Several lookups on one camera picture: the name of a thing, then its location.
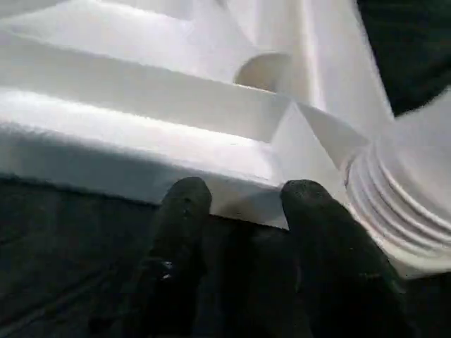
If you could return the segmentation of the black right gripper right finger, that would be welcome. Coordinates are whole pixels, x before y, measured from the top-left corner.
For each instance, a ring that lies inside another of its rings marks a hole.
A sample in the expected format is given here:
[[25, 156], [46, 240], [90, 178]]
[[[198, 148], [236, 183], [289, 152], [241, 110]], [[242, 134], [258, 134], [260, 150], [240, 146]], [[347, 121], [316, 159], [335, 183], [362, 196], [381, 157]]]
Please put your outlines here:
[[350, 212], [311, 180], [286, 182], [280, 199], [313, 336], [412, 337], [396, 274]]

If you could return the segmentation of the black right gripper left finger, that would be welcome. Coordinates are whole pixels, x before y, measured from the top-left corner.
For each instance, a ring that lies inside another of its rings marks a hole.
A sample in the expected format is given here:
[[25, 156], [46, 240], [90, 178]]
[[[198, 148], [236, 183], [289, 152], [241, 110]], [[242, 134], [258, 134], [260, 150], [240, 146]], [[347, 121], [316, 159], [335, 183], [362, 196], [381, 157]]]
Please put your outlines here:
[[199, 177], [177, 181], [163, 198], [151, 222], [149, 248], [133, 276], [134, 337], [190, 336], [211, 201]]

